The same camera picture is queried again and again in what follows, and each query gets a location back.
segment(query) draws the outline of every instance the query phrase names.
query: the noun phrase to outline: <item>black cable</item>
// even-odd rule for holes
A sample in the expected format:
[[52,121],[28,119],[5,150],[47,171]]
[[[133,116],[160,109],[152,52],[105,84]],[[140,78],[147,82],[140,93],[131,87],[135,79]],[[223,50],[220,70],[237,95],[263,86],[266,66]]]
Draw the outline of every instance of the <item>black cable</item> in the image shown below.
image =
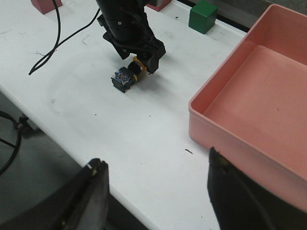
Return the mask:
[[3,139],[1,139],[1,138],[0,138],[0,142],[2,142],[3,144],[6,144],[6,145],[8,145],[8,146],[10,146],[10,147],[12,147],[12,148],[15,148],[15,146],[14,146],[13,144],[11,144],[11,143],[9,143],[9,142],[7,142],[6,140],[3,140]]
[[[0,111],[0,117],[3,117],[5,119],[8,119],[8,120],[12,121],[14,127],[16,127],[17,122],[14,120],[14,118],[12,118],[7,113],[5,113],[3,111]],[[8,161],[4,164],[4,166],[0,169],[0,175],[2,175],[5,172],[5,170],[7,170],[8,167],[12,164],[13,160],[15,159],[15,157],[16,157],[16,155],[18,153],[18,150],[20,148],[20,144],[21,144],[21,134],[18,131],[16,131],[16,144],[13,145],[13,147],[14,147],[13,153],[11,154],[10,158],[8,159]]]
[[43,58],[41,58],[37,63],[34,64],[34,66],[32,67],[32,69],[29,72],[29,75],[31,75],[33,72],[37,71],[39,68],[41,68],[43,65],[45,65],[49,59],[52,57],[53,53],[55,52],[56,48],[59,46],[59,38],[61,35],[61,20],[60,20],[60,16],[59,16],[59,8],[56,4],[55,0],[52,0],[53,5],[56,9],[57,12],[57,18],[58,18],[58,36],[57,36],[57,40],[56,43],[54,44],[52,50],[46,54],[45,56],[43,56]]
[[82,30],[86,29],[87,27],[89,27],[91,24],[93,24],[93,22],[95,21],[95,19],[97,18],[98,14],[99,14],[99,9],[97,11],[97,13],[95,14],[94,18],[84,27],[82,27],[81,29],[77,30],[76,32],[72,33],[71,35],[69,35],[67,38],[65,38],[63,41],[61,41],[59,43],[59,38],[60,38],[60,29],[61,29],[61,22],[60,22],[60,16],[59,16],[59,8],[55,3],[55,0],[52,0],[54,7],[56,9],[57,12],[57,18],[58,18],[58,37],[57,37],[57,41],[53,47],[52,50],[50,50],[46,55],[44,55],[37,63],[35,63],[35,65],[32,67],[32,69],[29,72],[29,75],[31,75],[32,73],[34,73],[36,70],[38,70],[39,68],[41,68],[43,65],[45,65],[49,59],[51,58],[51,56],[54,54],[55,50],[62,45],[64,42],[66,42],[67,40],[69,40],[70,38],[72,38],[73,36],[75,36],[77,33],[81,32]]

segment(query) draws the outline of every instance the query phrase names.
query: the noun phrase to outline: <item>green cube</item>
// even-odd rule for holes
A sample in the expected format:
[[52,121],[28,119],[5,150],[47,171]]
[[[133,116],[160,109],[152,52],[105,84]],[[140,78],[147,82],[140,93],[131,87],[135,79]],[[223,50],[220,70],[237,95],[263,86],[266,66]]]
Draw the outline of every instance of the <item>green cube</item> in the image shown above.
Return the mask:
[[214,26],[218,7],[200,0],[191,10],[189,17],[189,27],[205,34]]

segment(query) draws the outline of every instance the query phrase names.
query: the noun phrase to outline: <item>white table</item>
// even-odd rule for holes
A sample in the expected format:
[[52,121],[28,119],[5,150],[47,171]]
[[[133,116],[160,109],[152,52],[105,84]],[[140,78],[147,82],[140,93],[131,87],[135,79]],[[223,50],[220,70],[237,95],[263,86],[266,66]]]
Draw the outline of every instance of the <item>white table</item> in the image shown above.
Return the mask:
[[[63,4],[62,38],[98,9],[95,0]],[[167,53],[155,74],[121,93],[110,77],[132,58],[121,60],[98,22],[28,76],[55,42],[55,12],[42,15],[30,0],[0,1],[0,90],[80,165],[105,160],[111,194],[149,229],[217,230],[208,150],[189,137],[188,102],[244,32],[217,21],[202,35],[188,27],[189,7],[177,1],[146,12]]]

